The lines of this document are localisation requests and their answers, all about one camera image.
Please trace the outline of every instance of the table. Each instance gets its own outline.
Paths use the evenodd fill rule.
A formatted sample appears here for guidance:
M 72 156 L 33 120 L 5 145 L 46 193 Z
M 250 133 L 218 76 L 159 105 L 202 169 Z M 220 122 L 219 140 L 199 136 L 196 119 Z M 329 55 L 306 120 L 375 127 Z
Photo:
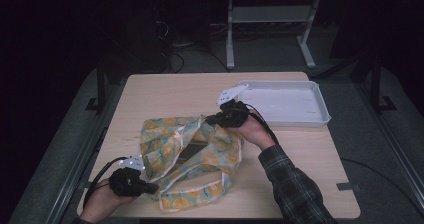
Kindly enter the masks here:
M 220 91 L 236 86 L 242 80 L 307 79 L 302 72 L 133 75 L 126 83 L 90 180 L 114 158 L 140 153 L 140 130 L 146 119 L 214 114 L 219 111 L 215 103 Z M 272 129 L 294 164 L 318 184 L 330 213 L 338 219 L 358 217 L 360 209 L 353 191 L 339 191 L 337 188 L 337 183 L 347 183 L 348 179 L 327 126 Z M 165 214 L 147 195 L 142 195 L 113 215 L 138 218 L 281 218 L 273 199 L 272 185 L 257 158 L 259 153 L 259 148 L 245 143 L 243 161 L 235 175 L 234 185 L 226 195 L 207 206 Z M 117 164 L 113 165 L 103 177 L 109 177 L 117 168 Z M 182 182 L 176 187 L 198 186 L 209 178 L 213 175 L 190 183 Z

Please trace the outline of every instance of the plastic tray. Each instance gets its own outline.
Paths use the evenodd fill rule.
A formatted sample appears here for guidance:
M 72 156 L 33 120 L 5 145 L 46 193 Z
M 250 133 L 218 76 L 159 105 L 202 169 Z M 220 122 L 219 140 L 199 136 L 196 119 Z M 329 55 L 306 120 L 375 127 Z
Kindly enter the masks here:
M 241 81 L 249 87 L 238 100 L 255 107 L 270 126 L 321 127 L 328 114 L 319 85 L 312 81 Z

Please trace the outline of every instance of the black cable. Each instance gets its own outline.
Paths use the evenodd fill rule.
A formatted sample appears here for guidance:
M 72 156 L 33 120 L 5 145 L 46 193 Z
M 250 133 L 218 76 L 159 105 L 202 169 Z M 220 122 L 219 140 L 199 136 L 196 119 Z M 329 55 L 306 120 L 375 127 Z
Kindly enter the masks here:
M 112 166 L 113 163 L 120 161 L 120 160 L 125 160 L 128 159 L 127 157 L 118 157 L 116 159 L 114 159 L 111 162 L 108 162 L 103 168 L 102 170 L 99 172 L 99 174 L 97 174 L 97 176 L 94 178 L 93 182 L 91 182 L 90 187 L 88 188 L 87 193 L 85 194 L 84 197 L 84 203 L 82 208 L 84 209 L 85 204 L 87 204 L 88 199 L 90 199 L 91 195 L 93 194 L 93 192 L 96 190 L 96 185 L 99 182 L 100 178 L 103 176 L 103 174 L 109 169 L 110 166 Z
M 257 122 L 259 122 L 259 124 L 261 124 L 265 130 L 268 132 L 268 134 L 270 135 L 271 139 L 275 142 L 275 144 L 280 145 L 280 143 L 278 142 L 277 136 L 275 136 L 274 132 L 271 130 L 271 128 L 268 126 L 268 124 L 266 123 L 265 119 L 261 116 L 261 114 L 258 112 L 258 110 L 256 110 L 256 108 L 254 108 L 253 106 L 249 105 L 249 104 L 245 104 L 246 106 L 251 107 L 253 110 L 256 111 L 256 113 L 258 113 L 258 115 L 256 115 L 255 113 L 243 110 L 241 108 L 228 108 L 223 110 L 222 112 L 225 113 L 227 111 L 240 111 L 240 112 L 244 112 L 247 113 L 248 115 L 250 115 L 251 117 L 255 118 L 255 120 Z
M 415 211 L 420 215 L 420 217 L 424 220 L 424 214 L 421 212 L 421 210 L 419 209 L 419 207 L 417 207 L 417 205 L 414 203 L 414 201 L 409 197 L 409 195 L 402 189 L 400 188 L 396 183 L 394 183 L 392 180 L 390 180 L 388 177 L 384 176 L 383 174 L 381 174 L 379 171 L 375 170 L 374 168 L 359 162 L 359 161 L 355 161 L 352 159 L 348 159 L 348 158 L 340 158 L 340 160 L 345 161 L 345 162 L 351 162 L 357 165 L 360 165 L 362 167 L 365 167 L 369 170 L 371 170 L 372 172 L 374 172 L 375 174 L 379 175 L 380 177 L 382 177 L 384 180 L 386 180 L 387 182 L 389 182 L 393 187 L 395 187 L 412 205 L 412 207 L 415 209 Z
M 216 60 L 218 60 L 218 62 L 221 64 L 222 67 L 225 68 L 225 70 L 227 72 L 231 72 L 232 71 L 231 69 L 227 68 L 227 66 L 224 64 L 224 62 L 221 61 L 221 59 L 219 59 L 215 54 L 213 54 L 210 51 L 202 50 L 202 49 L 197 49 L 197 50 L 179 50 L 179 52 L 205 52 L 205 53 L 213 56 Z
M 98 187 L 96 187 L 96 189 L 94 189 L 94 190 L 100 189 L 100 188 L 105 187 L 105 186 L 107 186 L 107 185 L 109 185 L 109 183 L 106 183 L 106 184 L 103 184 L 103 185 L 101 185 L 101 186 L 98 186 Z

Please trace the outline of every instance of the fabric bag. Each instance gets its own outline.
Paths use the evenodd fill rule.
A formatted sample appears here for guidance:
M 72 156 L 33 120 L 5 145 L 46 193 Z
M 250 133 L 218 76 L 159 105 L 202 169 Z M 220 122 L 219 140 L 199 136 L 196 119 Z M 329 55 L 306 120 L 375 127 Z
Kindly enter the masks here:
M 181 152 L 192 142 L 207 145 L 178 165 Z M 236 134 L 218 125 L 210 126 L 204 116 L 146 120 L 141 130 L 141 153 L 147 177 L 159 185 L 152 200 L 165 212 L 217 200 L 234 182 L 234 173 L 242 159 L 241 144 L 242 139 Z M 177 181 L 212 171 L 220 171 L 221 178 L 189 190 L 169 190 Z

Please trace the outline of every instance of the plaid sleeve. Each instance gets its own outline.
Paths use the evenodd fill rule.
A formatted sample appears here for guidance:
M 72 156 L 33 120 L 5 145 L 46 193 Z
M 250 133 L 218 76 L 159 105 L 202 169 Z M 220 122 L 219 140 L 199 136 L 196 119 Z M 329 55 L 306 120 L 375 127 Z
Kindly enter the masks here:
M 279 145 L 265 149 L 259 161 L 274 188 L 274 199 L 290 223 L 336 223 L 316 183 L 296 168 Z

